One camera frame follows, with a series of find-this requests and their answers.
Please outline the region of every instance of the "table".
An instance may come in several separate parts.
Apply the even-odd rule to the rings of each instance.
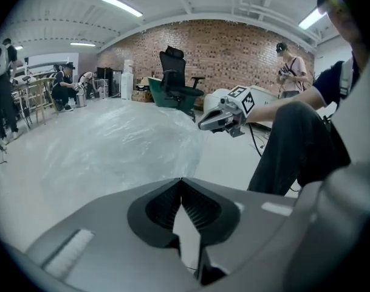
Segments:
[[[50,103],[48,104],[49,106],[53,106],[54,109],[55,109],[55,112],[57,113],[58,115],[58,110],[55,106],[55,103],[53,101],[53,98],[52,98],[52,95],[50,93],[50,90],[49,90],[49,86],[48,86],[48,82],[51,82],[52,80],[54,80],[55,78],[42,78],[42,79],[37,79],[37,80],[34,80],[32,82],[28,82],[28,83],[25,83],[23,85],[16,85],[16,86],[13,86],[12,87],[12,92],[13,91],[17,91],[18,94],[19,94],[19,103],[20,103],[20,107],[21,107],[21,111],[22,111],[22,117],[24,118],[28,128],[29,127],[29,124],[28,124],[28,121],[26,119],[26,116],[24,114],[24,109],[22,107],[22,100],[21,100],[21,91],[24,90],[24,89],[29,89],[31,87],[36,87],[35,88],[35,100],[37,98],[37,96],[39,95],[39,104],[36,104],[36,107],[35,107],[35,112],[36,112],[36,123],[39,122],[38,120],[38,108],[40,108],[41,110],[41,115],[43,117],[43,121],[45,123],[45,117],[44,117],[44,110],[43,110],[43,107],[44,107],[44,104],[43,104],[43,88],[46,89],[46,91],[49,93],[49,97],[50,97]]]

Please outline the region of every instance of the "white wall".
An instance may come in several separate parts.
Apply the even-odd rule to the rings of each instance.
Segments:
[[[72,61],[75,70],[73,71],[73,75],[78,75],[78,60],[79,60],[79,53],[53,53],[53,54],[44,54],[44,55],[36,55],[29,57],[28,65],[36,65],[41,63],[53,63],[54,61]],[[35,69],[30,69],[31,72],[41,72],[41,71],[48,71],[51,69],[52,66],[44,66],[38,67]]]
[[[351,55],[351,46],[340,36],[321,43],[317,47],[314,59],[315,76],[318,77],[324,70],[332,67],[338,61],[350,59]],[[336,103],[331,103],[328,107],[322,107],[317,112],[321,117],[330,116],[336,111],[336,107]]]

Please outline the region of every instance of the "plastic sheet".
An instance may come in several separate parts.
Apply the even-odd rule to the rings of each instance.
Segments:
[[[79,207],[109,193],[194,176],[206,134],[186,114],[153,104],[114,105],[78,114],[72,130],[47,149],[41,186],[51,203],[70,203],[68,213],[76,199]]]

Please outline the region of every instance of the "white ceiling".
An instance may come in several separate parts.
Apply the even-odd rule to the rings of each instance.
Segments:
[[[223,19],[256,25],[288,37],[315,52],[334,37],[329,19],[308,31],[298,23],[315,8],[315,0],[121,0],[141,11],[135,16],[101,0],[20,0],[0,30],[0,40],[23,45],[21,55],[52,52],[98,52],[145,29],[190,19]],[[95,43],[73,48],[71,40]]]

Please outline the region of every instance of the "brick wall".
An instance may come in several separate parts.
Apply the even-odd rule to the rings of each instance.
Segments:
[[[159,52],[170,45],[185,52],[187,85],[193,84],[192,76],[206,77],[198,86],[205,95],[236,85],[259,85],[277,94],[275,79],[283,63],[275,47],[282,41],[304,59],[312,75],[314,56],[290,40],[255,26],[218,20],[173,23],[137,33],[100,53],[98,66],[122,70],[124,60],[132,59],[134,79],[151,76],[152,71],[162,78]]]

